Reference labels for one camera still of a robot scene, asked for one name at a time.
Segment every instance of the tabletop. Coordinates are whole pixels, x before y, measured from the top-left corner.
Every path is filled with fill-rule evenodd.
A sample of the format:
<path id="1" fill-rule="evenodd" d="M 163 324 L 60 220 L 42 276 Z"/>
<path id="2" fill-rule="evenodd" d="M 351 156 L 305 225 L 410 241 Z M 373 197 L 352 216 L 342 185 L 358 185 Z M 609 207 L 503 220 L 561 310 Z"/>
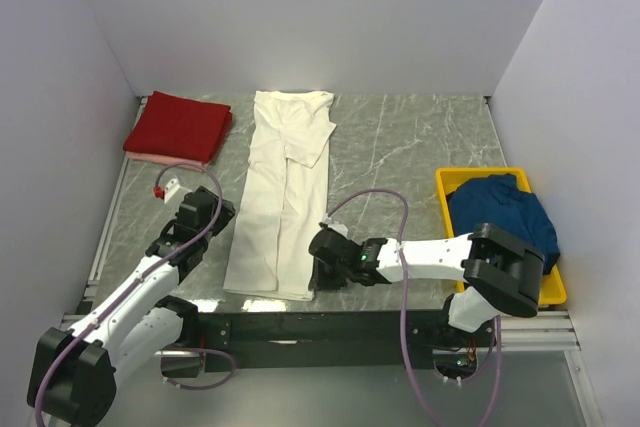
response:
<path id="1" fill-rule="evenodd" d="M 231 106 L 232 128 L 210 166 L 223 197 L 239 210 L 255 128 L 253 96 L 210 95 L 198 100 Z M 480 96 L 336 95 L 330 118 L 337 125 L 329 141 L 328 208 L 348 195 L 371 187 L 397 190 L 409 201 L 406 240 L 444 236 L 435 171 L 439 167 L 504 166 L 491 114 Z M 144 251 L 173 217 L 177 204 L 163 206 L 152 194 L 156 164 L 127 161 L 117 208 L 99 266 L 94 303 L 102 302 L 136 267 Z M 174 169 L 190 189 L 212 189 L 201 173 Z M 356 241 L 394 237 L 402 206 L 393 197 L 363 196 L 343 207 L 335 219 L 349 227 Z M 201 312 L 336 312 L 397 310 L 402 286 L 349 284 L 338 292 L 317 292 L 314 300 L 285 301 L 224 292 L 234 222 L 212 239 L 202 263 L 172 295 L 198 305 Z M 409 308 L 438 309 L 454 283 L 414 280 Z"/>

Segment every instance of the white trousers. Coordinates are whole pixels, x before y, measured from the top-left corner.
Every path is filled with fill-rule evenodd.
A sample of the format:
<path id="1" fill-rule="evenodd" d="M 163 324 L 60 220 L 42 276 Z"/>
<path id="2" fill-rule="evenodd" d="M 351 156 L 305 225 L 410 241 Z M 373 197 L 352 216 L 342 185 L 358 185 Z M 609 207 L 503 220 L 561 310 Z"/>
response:
<path id="1" fill-rule="evenodd" d="M 311 300 L 309 243 L 327 208 L 333 94 L 257 92 L 256 130 L 224 289 Z"/>

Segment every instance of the blue cloth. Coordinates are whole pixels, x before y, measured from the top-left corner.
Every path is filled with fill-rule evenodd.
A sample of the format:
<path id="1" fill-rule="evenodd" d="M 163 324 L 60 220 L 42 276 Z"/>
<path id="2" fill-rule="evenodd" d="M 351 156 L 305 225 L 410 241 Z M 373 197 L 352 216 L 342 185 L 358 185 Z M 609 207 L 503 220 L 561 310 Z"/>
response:
<path id="1" fill-rule="evenodd" d="M 545 274 L 560 257 L 556 231 L 538 197 L 519 190 L 512 174 L 468 180 L 449 197 L 449 212 L 455 235 L 487 222 L 530 243 L 544 254 Z"/>

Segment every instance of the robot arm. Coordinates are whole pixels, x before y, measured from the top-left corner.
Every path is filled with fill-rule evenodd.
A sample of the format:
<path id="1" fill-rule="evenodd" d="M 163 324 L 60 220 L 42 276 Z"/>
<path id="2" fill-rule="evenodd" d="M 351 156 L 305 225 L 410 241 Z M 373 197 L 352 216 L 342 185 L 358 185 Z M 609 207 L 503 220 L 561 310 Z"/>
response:
<path id="1" fill-rule="evenodd" d="M 222 207 L 211 230 L 143 279 L 150 266 L 194 239 L 212 222 L 218 202 Z M 100 306 L 67 331 L 52 328 L 40 338 L 27 403 L 35 405 L 52 363 L 91 325 L 96 328 L 64 359 L 44 394 L 45 412 L 78 427 L 97 425 L 113 403 L 117 388 L 155 352 L 175 343 L 198 345 L 197 307 L 167 294 L 202 261 L 211 237 L 234 215 L 233 204 L 204 187 L 186 194 L 175 218 L 152 242 L 136 269 Z M 116 302 L 132 285 L 135 288 L 129 295 Z"/>
<path id="2" fill-rule="evenodd" d="M 357 244 L 326 224 L 309 253 L 315 258 L 312 287 L 335 290 L 346 281 L 365 286 L 403 280 L 400 249 L 409 279 L 449 279 L 470 285 L 448 308 L 451 327 L 475 332 L 500 313 L 534 317 L 544 256 L 517 237 L 489 224 L 452 239 L 403 242 L 374 238 Z"/>

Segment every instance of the yellow tray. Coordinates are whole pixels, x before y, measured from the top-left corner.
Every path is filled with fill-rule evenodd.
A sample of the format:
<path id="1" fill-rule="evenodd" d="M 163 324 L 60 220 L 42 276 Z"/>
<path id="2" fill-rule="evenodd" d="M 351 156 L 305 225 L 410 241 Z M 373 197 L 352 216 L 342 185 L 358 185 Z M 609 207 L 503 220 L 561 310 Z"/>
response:
<path id="1" fill-rule="evenodd" d="M 493 174 L 513 174 L 516 176 L 518 188 L 523 192 L 531 192 L 529 181 L 524 170 L 515 167 L 488 167 L 488 168 L 442 168 L 436 171 L 436 185 L 438 198 L 442 207 L 442 218 L 447 237 L 453 237 L 453 226 L 451 225 L 451 215 L 447 204 L 447 195 L 455 191 L 469 179 L 478 177 L 489 177 Z M 456 291 L 464 291 L 464 283 L 456 282 Z M 549 275 L 542 276 L 542 288 L 540 289 L 540 305 L 557 305 L 567 301 L 567 292 L 558 266 L 554 265 Z"/>

